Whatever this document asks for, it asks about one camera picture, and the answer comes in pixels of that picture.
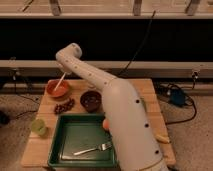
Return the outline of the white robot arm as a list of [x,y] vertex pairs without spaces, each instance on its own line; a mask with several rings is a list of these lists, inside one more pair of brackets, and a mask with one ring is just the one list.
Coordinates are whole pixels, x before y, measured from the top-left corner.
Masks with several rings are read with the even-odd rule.
[[71,43],[56,53],[65,72],[73,72],[101,91],[102,107],[122,171],[169,171],[140,95],[132,83],[80,60]]

